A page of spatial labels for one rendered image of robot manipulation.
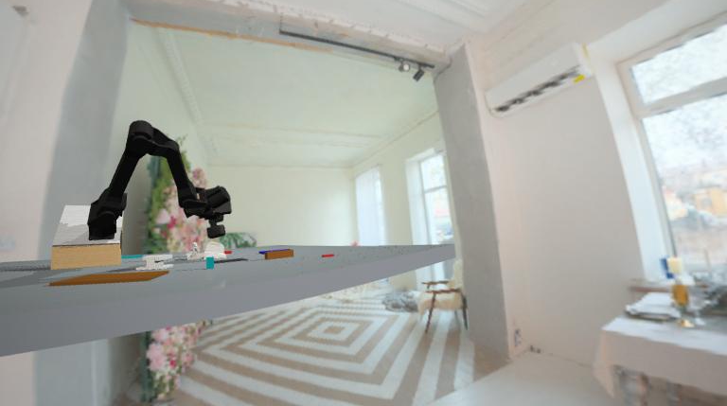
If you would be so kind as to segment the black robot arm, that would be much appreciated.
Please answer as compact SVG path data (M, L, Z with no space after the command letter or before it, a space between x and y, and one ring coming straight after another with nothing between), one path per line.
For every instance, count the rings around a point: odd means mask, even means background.
M188 180L182 155L179 152L179 144L147 121L139 120L130 124L125 151L117 165L110 186L95 202L91 203L87 221L89 240L115 237L116 220L119 216L122 217L127 206L127 193L124 191L137 162L146 153L167 158L174 183L177 185L178 204L183 208L187 219L193 215L202 218L209 216L212 207L215 218L232 213L228 191L217 186L206 192L204 187L194 186ZM198 199L197 193L199 193L200 199Z

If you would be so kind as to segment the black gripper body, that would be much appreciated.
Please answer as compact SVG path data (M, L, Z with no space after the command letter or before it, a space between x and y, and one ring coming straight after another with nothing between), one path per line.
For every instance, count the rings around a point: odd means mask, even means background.
M214 188L214 187L212 187L212 188ZM206 189L205 191L208 192L208 191L212 190L212 188ZM215 218L213 209L214 208L212 207L212 211L209 214L209 216L204 217L205 220L210 220L210 228L207 227L206 229L207 229L208 237L211 239L218 238L218 237L225 235L224 225L223 224L217 225L217 222L221 221L221 216L219 218Z

